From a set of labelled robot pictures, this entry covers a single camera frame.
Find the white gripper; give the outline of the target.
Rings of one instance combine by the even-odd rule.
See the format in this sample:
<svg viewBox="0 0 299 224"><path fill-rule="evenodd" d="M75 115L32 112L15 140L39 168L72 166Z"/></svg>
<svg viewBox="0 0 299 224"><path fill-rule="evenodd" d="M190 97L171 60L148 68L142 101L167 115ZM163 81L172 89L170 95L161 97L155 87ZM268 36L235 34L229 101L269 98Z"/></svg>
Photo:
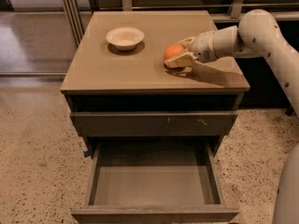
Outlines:
<svg viewBox="0 0 299 224"><path fill-rule="evenodd" d="M166 59L164 64L169 68L180 68L194 66L197 60L201 63L217 61L218 57L213 43L215 34L215 31L208 31L201 33L197 37L190 36L179 40L178 44L188 51Z"/></svg>

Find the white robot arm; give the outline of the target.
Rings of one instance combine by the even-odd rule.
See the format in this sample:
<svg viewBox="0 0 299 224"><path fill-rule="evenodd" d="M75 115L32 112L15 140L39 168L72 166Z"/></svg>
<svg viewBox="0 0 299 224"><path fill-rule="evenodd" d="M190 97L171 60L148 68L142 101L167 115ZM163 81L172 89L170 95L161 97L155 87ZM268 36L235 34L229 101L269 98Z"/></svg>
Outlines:
<svg viewBox="0 0 299 224"><path fill-rule="evenodd" d="M286 41L269 12L254 9L237 26L188 37L178 45L181 51L164 55L164 65L169 69L223 57L264 58L299 116L299 52ZM299 145L292 148L284 163L272 224L299 224Z"/></svg>

